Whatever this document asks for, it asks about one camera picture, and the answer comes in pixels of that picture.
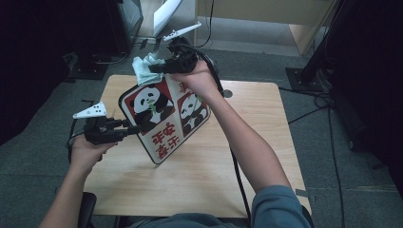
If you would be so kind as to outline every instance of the person's left arm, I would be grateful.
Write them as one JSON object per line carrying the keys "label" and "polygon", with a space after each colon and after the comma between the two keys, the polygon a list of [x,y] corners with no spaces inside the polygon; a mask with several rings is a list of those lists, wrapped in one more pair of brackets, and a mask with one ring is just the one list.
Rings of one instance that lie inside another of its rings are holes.
{"label": "person's left arm", "polygon": [[56,199],[39,225],[46,227],[77,227],[86,177],[92,167],[116,143],[94,145],[84,136],[74,140],[71,164]]}

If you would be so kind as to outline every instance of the panda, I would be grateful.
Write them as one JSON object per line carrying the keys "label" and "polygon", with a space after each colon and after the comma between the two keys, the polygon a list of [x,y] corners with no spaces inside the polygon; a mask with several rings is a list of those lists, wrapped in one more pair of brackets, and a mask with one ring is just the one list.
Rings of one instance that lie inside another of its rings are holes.
{"label": "panda", "polygon": [[165,120],[173,111],[174,105],[155,85],[142,89],[130,102],[135,117],[134,122],[140,125],[142,132],[148,132],[158,123]]}
{"label": "panda", "polygon": [[193,128],[199,126],[206,116],[207,109],[196,94],[186,97],[181,108],[183,135],[189,134]]}

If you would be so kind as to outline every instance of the square panda sign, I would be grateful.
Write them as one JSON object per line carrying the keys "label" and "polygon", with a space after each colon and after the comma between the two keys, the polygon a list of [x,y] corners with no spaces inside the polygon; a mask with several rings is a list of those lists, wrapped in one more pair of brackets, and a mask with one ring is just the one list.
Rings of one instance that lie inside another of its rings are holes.
{"label": "square panda sign", "polygon": [[183,83],[163,77],[160,83],[130,88],[119,106],[138,134],[150,159],[162,163],[210,117],[210,108]]}

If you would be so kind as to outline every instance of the person's left hand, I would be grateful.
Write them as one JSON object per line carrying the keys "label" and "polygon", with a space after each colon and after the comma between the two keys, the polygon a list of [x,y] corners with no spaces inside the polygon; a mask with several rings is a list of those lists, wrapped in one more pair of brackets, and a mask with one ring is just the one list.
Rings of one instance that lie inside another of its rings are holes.
{"label": "person's left hand", "polygon": [[118,143],[111,142],[94,145],[88,142],[84,135],[77,136],[74,138],[72,146],[70,170],[87,176],[101,156],[116,144]]}

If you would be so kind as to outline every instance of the gray t-shirt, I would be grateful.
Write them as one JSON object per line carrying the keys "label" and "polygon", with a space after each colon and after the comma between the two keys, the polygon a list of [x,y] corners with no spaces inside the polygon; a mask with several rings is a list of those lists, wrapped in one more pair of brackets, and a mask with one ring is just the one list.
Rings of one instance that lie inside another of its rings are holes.
{"label": "gray t-shirt", "polygon": [[[236,228],[218,218],[201,213],[177,214],[169,218],[144,221],[130,227],[142,228]],[[252,203],[252,227],[311,227],[302,215],[302,207],[293,190],[286,186],[270,186],[260,190]]]}

